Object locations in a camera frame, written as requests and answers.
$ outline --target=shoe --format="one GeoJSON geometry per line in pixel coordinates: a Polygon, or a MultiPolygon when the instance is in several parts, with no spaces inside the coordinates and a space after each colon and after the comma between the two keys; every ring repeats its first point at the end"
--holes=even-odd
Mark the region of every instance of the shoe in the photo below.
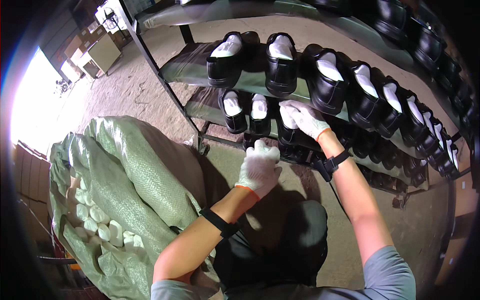
{"type": "Polygon", "coordinates": [[[432,77],[435,77],[446,43],[427,25],[413,17],[407,21],[406,32],[407,51],[432,77]]]}
{"type": "Polygon", "coordinates": [[[393,167],[401,168],[403,165],[404,153],[398,149],[391,141],[388,141],[384,145],[385,156],[382,159],[382,165],[387,170],[393,169],[393,167]]]}
{"type": "Polygon", "coordinates": [[[222,42],[206,58],[209,86],[233,88],[237,84],[244,48],[240,32],[232,31],[225,35],[222,42]]]}
{"type": "Polygon", "coordinates": [[[378,172],[372,174],[372,185],[374,187],[391,188],[394,182],[395,179],[390,175],[378,172]]]}
{"type": "Polygon", "coordinates": [[[416,150],[421,157],[427,158],[432,155],[440,145],[439,140],[435,135],[435,130],[431,120],[433,118],[432,111],[423,103],[421,104],[423,107],[419,108],[419,110],[422,113],[423,120],[425,121],[425,125],[427,125],[429,132],[425,139],[416,147],[416,150]]]}
{"type": "Polygon", "coordinates": [[[348,79],[340,73],[344,69],[340,63],[335,50],[317,44],[308,45],[300,57],[300,71],[313,105],[330,115],[340,113],[348,92],[348,79]]]}
{"type": "Polygon", "coordinates": [[[407,177],[413,177],[413,175],[420,172],[426,165],[426,160],[414,158],[410,155],[403,156],[403,172],[407,177]]]}
{"type": "Polygon", "coordinates": [[[398,100],[400,97],[398,82],[391,76],[385,77],[377,68],[372,68],[371,79],[378,95],[387,102],[380,111],[376,130],[381,136],[391,138],[405,119],[402,105],[398,100]]]}
{"type": "Polygon", "coordinates": [[[377,143],[377,138],[380,137],[376,132],[359,130],[358,138],[353,145],[353,153],[359,158],[366,158],[377,143]]]}
{"type": "Polygon", "coordinates": [[[225,117],[227,130],[232,134],[239,134],[247,130],[247,120],[240,103],[237,91],[231,89],[218,90],[218,106],[225,117]]]}
{"type": "Polygon", "coordinates": [[[417,147],[420,142],[425,140],[429,130],[418,108],[420,102],[417,99],[417,95],[401,87],[400,93],[402,95],[400,103],[406,115],[405,121],[400,125],[400,133],[402,133],[405,146],[417,147]]]}
{"type": "Polygon", "coordinates": [[[326,11],[331,11],[341,17],[352,16],[352,6],[350,0],[302,0],[311,6],[326,11]]]}
{"type": "Polygon", "coordinates": [[[445,52],[440,55],[438,62],[438,73],[435,77],[437,83],[446,91],[447,95],[452,98],[460,83],[460,71],[462,67],[445,52]]]}
{"type": "Polygon", "coordinates": [[[387,143],[391,143],[391,142],[386,139],[377,138],[377,143],[368,154],[368,157],[374,164],[379,164],[384,159],[385,155],[387,154],[385,151],[385,147],[387,143]]]}
{"type": "Polygon", "coordinates": [[[335,135],[342,146],[345,149],[350,149],[355,143],[358,130],[360,129],[357,126],[348,123],[347,121],[331,115],[325,114],[323,117],[324,120],[330,125],[332,131],[335,132],[335,135]]]}
{"type": "Polygon", "coordinates": [[[269,36],[266,49],[265,87],[276,97],[288,96],[297,88],[295,43],[288,34],[275,33],[269,36]]]}
{"type": "Polygon", "coordinates": [[[452,145],[452,137],[447,134],[445,128],[440,132],[443,139],[443,151],[444,155],[436,161],[437,171],[440,173],[440,176],[445,177],[448,175],[454,168],[453,158],[450,146],[452,145]]]}
{"type": "Polygon", "coordinates": [[[293,146],[303,146],[313,151],[321,152],[320,145],[311,137],[301,131],[295,121],[293,121],[285,112],[283,107],[279,107],[279,111],[274,113],[276,116],[276,127],[278,132],[278,144],[289,147],[289,151],[293,153],[293,146]]]}
{"type": "Polygon", "coordinates": [[[337,52],[337,58],[344,67],[343,74],[350,81],[350,95],[347,98],[348,119],[363,129],[373,129],[377,124],[385,101],[370,81],[371,67],[366,62],[353,62],[347,55],[337,52]]]}
{"type": "Polygon", "coordinates": [[[395,182],[395,189],[398,192],[406,193],[407,189],[408,189],[408,185],[406,183],[404,183],[402,180],[397,178],[396,182],[395,182]]]}
{"type": "Polygon", "coordinates": [[[473,99],[469,99],[465,105],[466,110],[463,114],[460,114],[460,121],[467,129],[473,128],[475,122],[479,120],[479,108],[473,99]]]}
{"type": "Polygon", "coordinates": [[[452,159],[453,159],[454,168],[449,174],[446,175],[446,178],[448,180],[455,180],[458,177],[460,177],[460,171],[458,169],[458,160],[456,157],[458,154],[458,147],[454,143],[452,143],[452,145],[450,146],[450,149],[452,150],[452,159]]]}
{"type": "Polygon", "coordinates": [[[368,184],[372,185],[372,176],[375,172],[373,172],[372,170],[370,170],[369,168],[367,168],[366,166],[363,166],[363,165],[357,164],[357,167],[359,167],[360,172],[365,177],[368,184]]]}
{"type": "Polygon", "coordinates": [[[433,130],[435,131],[435,136],[438,140],[438,147],[435,149],[435,151],[427,156],[427,161],[428,163],[432,166],[433,169],[438,171],[438,166],[441,164],[442,161],[445,159],[448,159],[448,153],[446,151],[445,145],[444,145],[444,138],[443,138],[443,125],[442,123],[434,117],[430,117],[430,121],[432,122],[433,125],[433,130]]]}
{"type": "Polygon", "coordinates": [[[352,1],[353,14],[400,48],[407,45],[405,32],[411,16],[408,5],[397,0],[352,1]]]}
{"type": "Polygon", "coordinates": [[[451,97],[453,111],[456,115],[463,114],[467,110],[467,103],[470,101],[472,94],[471,88],[464,80],[460,80],[455,96],[451,97]]]}
{"type": "Polygon", "coordinates": [[[412,177],[412,185],[414,187],[419,187],[422,183],[425,182],[425,168],[422,168],[419,172],[415,173],[412,177]]]}
{"type": "Polygon", "coordinates": [[[249,131],[257,137],[267,137],[270,135],[270,113],[267,99],[263,95],[254,94],[252,97],[249,131]]]}

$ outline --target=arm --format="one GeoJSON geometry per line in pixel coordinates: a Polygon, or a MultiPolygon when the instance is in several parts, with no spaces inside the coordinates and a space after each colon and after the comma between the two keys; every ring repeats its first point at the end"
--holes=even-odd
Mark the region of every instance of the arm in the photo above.
{"type": "MultiPolygon", "coordinates": [[[[337,156],[344,150],[317,111],[293,100],[283,101],[280,106],[284,107],[281,113],[288,114],[303,132],[318,141],[327,158],[337,156]]],[[[392,238],[372,189],[351,157],[338,166],[333,178],[340,201],[355,231],[362,265],[365,265],[377,250],[393,246],[392,238]]]]}
{"type": "MultiPolygon", "coordinates": [[[[235,223],[255,203],[257,197],[251,191],[234,187],[210,209],[227,223],[235,223]]],[[[198,217],[160,253],[154,267],[153,282],[172,279],[190,283],[193,271],[222,239],[220,233],[203,216],[198,217]]]]}
{"type": "MultiPolygon", "coordinates": [[[[321,134],[318,143],[326,157],[337,156],[344,150],[333,131],[321,134]]],[[[360,250],[362,265],[377,250],[385,246],[393,246],[385,220],[364,176],[349,157],[343,161],[333,173],[338,197],[347,213],[360,250]]]]}
{"type": "MultiPolygon", "coordinates": [[[[255,148],[248,148],[240,167],[235,187],[210,210],[227,223],[237,219],[278,184],[281,167],[280,151],[268,147],[262,140],[255,148]]],[[[158,256],[154,266],[153,283],[171,279],[190,283],[193,271],[200,266],[213,248],[221,241],[221,232],[203,216],[187,226],[158,256]]]]}

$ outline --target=gray t-shirt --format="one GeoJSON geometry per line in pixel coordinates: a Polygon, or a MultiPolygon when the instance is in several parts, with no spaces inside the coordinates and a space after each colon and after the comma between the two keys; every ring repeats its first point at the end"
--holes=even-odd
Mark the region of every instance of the gray t-shirt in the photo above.
{"type": "MultiPolygon", "coordinates": [[[[415,278],[408,264],[395,247],[386,246],[375,252],[363,267],[365,288],[311,288],[301,284],[266,286],[258,283],[229,289],[229,300],[308,299],[308,300],[414,300],[415,278]]],[[[160,280],[152,284],[152,300],[207,300],[216,291],[175,281],[160,280]]]]}

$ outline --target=person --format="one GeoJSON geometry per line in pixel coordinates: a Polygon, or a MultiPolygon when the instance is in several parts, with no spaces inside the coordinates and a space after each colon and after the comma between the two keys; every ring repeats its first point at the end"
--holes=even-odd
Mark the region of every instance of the person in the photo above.
{"type": "MultiPolygon", "coordinates": [[[[314,138],[326,157],[344,151],[335,133],[314,109],[297,101],[280,103],[298,127],[314,138]]],[[[239,181],[210,209],[225,222],[237,219],[277,184],[280,152],[262,140],[246,151],[239,181]]],[[[151,299],[208,299],[212,292],[190,284],[190,277],[215,248],[214,269],[225,299],[415,299],[415,279],[396,251],[373,192],[351,157],[333,173],[345,213],[353,226],[365,288],[315,287],[325,261],[327,215],[316,201],[291,210],[278,246],[263,256],[250,248],[241,231],[222,240],[221,231],[200,216],[181,232],[155,263],[151,299]],[[296,231],[301,218],[302,231],[296,231]]]]}

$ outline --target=black pants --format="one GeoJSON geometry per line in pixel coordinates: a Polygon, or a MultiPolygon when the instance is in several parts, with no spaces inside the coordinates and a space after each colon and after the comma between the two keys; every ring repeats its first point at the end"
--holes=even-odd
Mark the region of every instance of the black pants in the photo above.
{"type": "Polygon", "coordinates": [[[214,269],[222,291],[242,285],[301,283],[315,286],[327,256],[327,213],[316,201],[303,201],[288,212],[279,244],[255,253],[241,231],[216,247],[214,269]]]}

